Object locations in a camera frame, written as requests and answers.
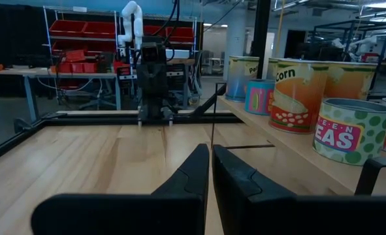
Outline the black table frame rail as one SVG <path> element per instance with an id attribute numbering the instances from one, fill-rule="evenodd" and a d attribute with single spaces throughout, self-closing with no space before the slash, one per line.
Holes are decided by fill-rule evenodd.
<path id="1" fill-rule="evenodd" d="M 173 124 L 209 124 L 213 113 L 204 113 L 199 117 L 180 114 L 174 117 Z M 216 113 L 216 123 L 239 123 L 234 114 Z M 27 140 L 47 126 L 87 126 L 87 125 L 138 125 L 136 114 L 49 114 L 33 123 L 22 119 L 14 120 L 15 135 L 0 144 L 0 157 L 12 148 Z M 143 125 L 169 125 L 167 121 L 146 123 Z"/>

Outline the green dotted peas can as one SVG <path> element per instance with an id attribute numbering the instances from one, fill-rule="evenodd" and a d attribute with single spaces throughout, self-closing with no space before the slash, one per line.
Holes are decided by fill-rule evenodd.
<path id="1" fill-rule="evenodd" d="M 380 156 L 385 136 L 385 105 L 327 98 L 321 103 L 312 147 L 330 160 L 362 166 L 366 160 Z"/>

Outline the wooden shelf board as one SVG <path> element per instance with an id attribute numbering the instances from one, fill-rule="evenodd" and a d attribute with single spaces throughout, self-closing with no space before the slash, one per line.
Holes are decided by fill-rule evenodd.
<path id="1" fill-rule="evenodd" d="M 223 96 L 217 101 L 275 146 L 273 157 L 257 163 L 264 175 L 302 195 L 354 194 L 362 168 L 317 154 L 312 148 L 313 134 L 279 131 L 268 124 L 268 116 L 250 114 L 240 102 L 228 101 Z"/>

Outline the tall orange corn can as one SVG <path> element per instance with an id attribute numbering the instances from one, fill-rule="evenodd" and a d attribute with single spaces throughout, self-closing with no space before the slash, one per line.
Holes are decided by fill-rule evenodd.
<path id="1" fill-rule="evenodd" d="M 331 61 L 327 71 L 324 97 L 365 101 L 376 67 L 376 63 Z"/>
<path id="2" fill-rule="evenodd" d="M 314 132 L 328 69 L 324 61 L 278 60 L 270 126 L 290 133 Z"/>

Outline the large red bin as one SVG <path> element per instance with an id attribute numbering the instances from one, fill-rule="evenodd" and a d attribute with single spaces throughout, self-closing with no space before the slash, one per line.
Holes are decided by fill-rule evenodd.
<path id="1" fill-rule="evenodd" d="M 116 45 L 113 42 L 89 41 L 89 42 L 86 42 L 86 47 L 87 47 L 87 51 L 92 53 L 116 51 Z"/>
<path id="2" fill-rule="evenodd" d="M 59 55 L 69 50 L 85 50 L 86 44 L 77 40 L 57 40 L 52 46 L 52 54 Z"/>
<path id="3" fill-rule="evenodd" d="M 51 36 L 82 37 L 86 22 L 72 20 L 56 20 L 49 28 Z"/>
<path id="4" fill-rule="evenodd" d="M 170 42 L 194 42 L 195 34 L 192 27 L 165 28 L 165 36 Z"/>
<path id="5" fill-rule="evenodd" d="M 165 27 L 163 27 L 163 26 L 145 25 L 143 30 L 144 30 L 145 36 L 159 36 L 159 37 L 165 37 L 166 36 Z"/>
<path id="6" fill-rule="evenodd" d="M 97 39 L 114 39 L 116 28 L 112 22 L 87 22 L 83 36 Z"/>

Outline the black vertical frame post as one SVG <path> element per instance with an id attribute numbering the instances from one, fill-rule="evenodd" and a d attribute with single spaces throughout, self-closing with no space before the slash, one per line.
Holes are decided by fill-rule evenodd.
<path id="1" fill-rule="evenodd" d="M 258 0 L 255 11 L 253 43 L 251 45 L 251 56 L 259 58 L 256 79 L 263 78 L 266 34 L 268 33 L 270 11 L 271 0 Z"/>

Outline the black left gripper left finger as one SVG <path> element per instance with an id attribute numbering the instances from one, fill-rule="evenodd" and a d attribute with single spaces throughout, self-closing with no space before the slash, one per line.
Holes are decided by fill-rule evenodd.
<path id="1" fill-rule="evenodd" d="M 33 235 L 204 235 L 209 160 L 199 144 L 149 195 L 51 196 L 31 215 Z"/>

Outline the black metal shelf leg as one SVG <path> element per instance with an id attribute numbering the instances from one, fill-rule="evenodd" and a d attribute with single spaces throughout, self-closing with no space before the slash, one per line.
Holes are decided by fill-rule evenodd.
<path id="1" fill-rule="evenodd" d="M 215 84 L 215 93 L 212 95 L 214 99 L 213 104 L 213 121 L 212 121 L 212 132 L 210 139 L 210 147 L 214 147 L 214 131 L 216 124 L 216 108 L 217 108 L 217 97 L 224 94 L 223 89 L 225 89 L 227 84 L 225 82 L 216 82 Z M 274 145 L 271 143 L 262 144 L 262 145 L 247 145 L 247 146 L 227 146 L 226 149 L 253 149 L 253 148 L 273 148 Z"/>
<path id="2" fill-rule="evenodd" d="M 355 195 L 371 195 L 382 168 L 386 168 L 386 157 L 368 159 L 362 167 Z"/>

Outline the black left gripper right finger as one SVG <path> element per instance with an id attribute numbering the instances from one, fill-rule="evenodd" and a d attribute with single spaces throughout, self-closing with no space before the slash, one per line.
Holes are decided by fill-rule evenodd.
<path id="1" fill-rule="evenodd" d="M 212 170 L 225 235 L 386 235 L 386 196 L 298 196 L 221 145 Z"/>

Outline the light wooden work table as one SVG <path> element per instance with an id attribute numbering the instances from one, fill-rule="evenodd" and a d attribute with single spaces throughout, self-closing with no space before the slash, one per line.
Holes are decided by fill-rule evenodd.
<path id="1" fill-rule="evenodd" d="M 35 95 L 32 90 L 30 79 L 84 79 L 89 82 L 92 80 L 112 80 L 115 83 L 116 94 L 116 109 L 121 110 L 120 89 L 117 88 L 119 81 L 121 80 L 134 80 L 137 79 L 135 74 L 133 75 L 117 75 L 115 73 L 54 73 L 51 69 L 47 68 L 33 68 L 33 69 L 6 69 L 0 70 L 0 75 L 16 75 L 24 78 L 25 94 L 27 99 L 27 105 L 29 108 L 29 114 L 31 121 L 39 119 L 39 110 Z"/>

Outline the red mesh crate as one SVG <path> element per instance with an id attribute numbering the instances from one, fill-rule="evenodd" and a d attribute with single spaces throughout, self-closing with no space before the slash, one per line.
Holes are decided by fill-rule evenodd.
<path id="1" fill-rule="evenodd" d="M 65 52 L 65 61 L 69 63 L 80 62 L 86 59 L 84 50 L 69 50 Z"/>

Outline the black diagonal frame brace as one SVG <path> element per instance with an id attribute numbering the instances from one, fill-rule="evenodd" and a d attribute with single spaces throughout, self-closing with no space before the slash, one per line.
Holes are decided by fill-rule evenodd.
<path id="1" fill-rule="evenodd" d="M 215 85 L 215 93 L 202 105 L 196 108 L 191 114 L 191 117 L 202 116 L 211 106 L 216 108 L 217 97 L 224 95 L 226 92 L 227 84 L 225 82 L 217 82 Z"/>

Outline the short teal pink corn can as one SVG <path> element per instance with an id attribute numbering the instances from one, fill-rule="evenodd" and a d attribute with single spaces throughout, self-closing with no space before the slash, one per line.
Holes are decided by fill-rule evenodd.
<path id="1" fill-rule="evenodd" d="M 274 87 L 273 80 L 250 80 L 246 86 L 245 111 L 269 116 L 274 101 Z"/>

